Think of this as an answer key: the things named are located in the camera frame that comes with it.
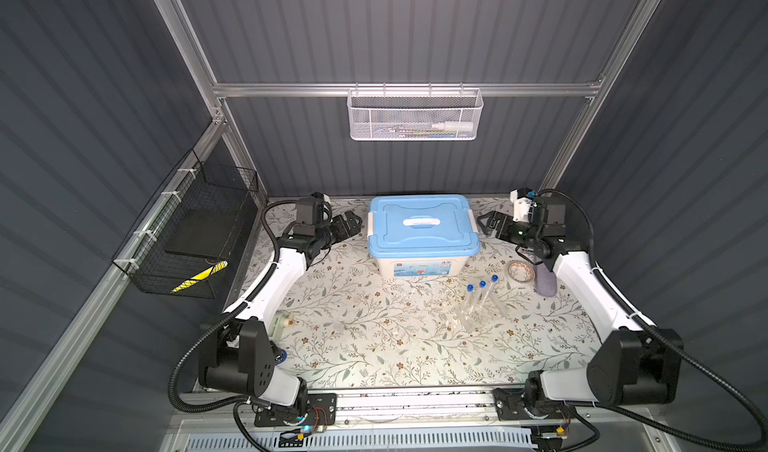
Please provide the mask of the blue plastic bin lid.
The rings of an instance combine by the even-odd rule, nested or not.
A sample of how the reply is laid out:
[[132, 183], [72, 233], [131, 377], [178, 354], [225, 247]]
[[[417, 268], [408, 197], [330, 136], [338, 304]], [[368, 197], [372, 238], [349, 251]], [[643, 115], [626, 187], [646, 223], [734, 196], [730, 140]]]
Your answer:
[[368, 226], [377, 259], [468, 257], [481, 248], [469, 200], [459, 194], [378, 196]]

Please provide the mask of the blue capped test tube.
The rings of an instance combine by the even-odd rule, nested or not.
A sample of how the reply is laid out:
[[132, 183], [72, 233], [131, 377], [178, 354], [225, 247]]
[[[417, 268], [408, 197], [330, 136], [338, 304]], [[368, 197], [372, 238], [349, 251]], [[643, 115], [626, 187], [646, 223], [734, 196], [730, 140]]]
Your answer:
[[463, 309], [462, 309], [462, 318], [465, 321], [469, 320], [470, 314], [472, 313], [472, 309], [474, 307], [474, 301], [476, 298], [476, 292], [477, 290], [474, 284], [467, 285], [466, 298], [465, 298]]
[[478, 289], [475, 296], [475, 306], [479, 307], [482, 304], [486, 293], [488, 291], [488, 284], [485, 280], [481, 280], [478, 285]]

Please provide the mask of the white plastic storage bin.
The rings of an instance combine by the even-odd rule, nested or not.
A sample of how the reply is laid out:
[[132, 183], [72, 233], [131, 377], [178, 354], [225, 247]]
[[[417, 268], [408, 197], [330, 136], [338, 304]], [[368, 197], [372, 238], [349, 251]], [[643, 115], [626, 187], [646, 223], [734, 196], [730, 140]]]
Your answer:
[[471, 256], [377, 258], [379, 272], [385, 278], [450, 277], [458, 275]]

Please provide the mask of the clear test tube rack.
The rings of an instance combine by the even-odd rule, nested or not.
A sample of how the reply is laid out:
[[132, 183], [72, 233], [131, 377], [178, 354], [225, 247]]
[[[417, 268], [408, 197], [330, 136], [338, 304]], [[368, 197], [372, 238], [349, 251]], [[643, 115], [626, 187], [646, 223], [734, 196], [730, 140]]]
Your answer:
[[465, 321], [462, 318], [462, 309], [466, 298], [467, 286], [465, 288], [465, 294], [461, 299], [460, 304], [454, 311], [455, 319], [467, 333], [474, 333], [478, 331], [482, 326], [486, 325], [487, 323], [491, 323], [496, 319], [509, 317], [507, 306], [502, 302], [501, 298], [497, 294], [497, 289], [501, 282], [500, 277], [496, 274], [493, 274], [487, 278], [472, 280], [469, 284], [474, 284], [477, 290], [481, 280], [485, 280], [487, 282], [488, 291], [482, 300], [482, 304], [479, 307], [475, 306], [474, 301], [474, 307], [472, 309], [472, 313], [470, 314], [469, 320]]

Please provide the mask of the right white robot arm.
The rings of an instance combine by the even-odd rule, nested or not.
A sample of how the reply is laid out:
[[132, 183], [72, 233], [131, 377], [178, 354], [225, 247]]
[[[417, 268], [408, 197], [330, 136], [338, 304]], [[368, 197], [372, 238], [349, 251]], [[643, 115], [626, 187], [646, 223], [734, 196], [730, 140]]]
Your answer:
[[533, 418], [546, 417], [560, 404], [668, 404], [677, 393], [680, 336], [663, 329], [654, 337], [642, 328], [646, 316], [613, 289], [592, 257], [589, 241], [570, 232], [564, 203], [548, 204], [531, 196], [511, 198], [512, 214], [486, 212], [476, 219], [487, 236], [532, 253], [572, 292], [601, 341], [588, 364], [573, 370], [534, 371], [519, 404]]

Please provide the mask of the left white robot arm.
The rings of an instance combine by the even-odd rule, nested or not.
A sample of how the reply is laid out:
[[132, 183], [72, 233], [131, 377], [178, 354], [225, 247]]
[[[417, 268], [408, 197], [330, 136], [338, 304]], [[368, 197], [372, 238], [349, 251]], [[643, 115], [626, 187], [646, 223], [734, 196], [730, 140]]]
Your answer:
[[279, 348], [269, 328], [293, 285], [315, 259], [336, 244], [358, 236], [363, 219], [353, 211], [335, 213], [316, 192], [268, 205], [259, 221], [273, 247], [262, 272], [224, 311], [198, 346], [201, 386], [292, 407], [305, 383], [277, 365]]

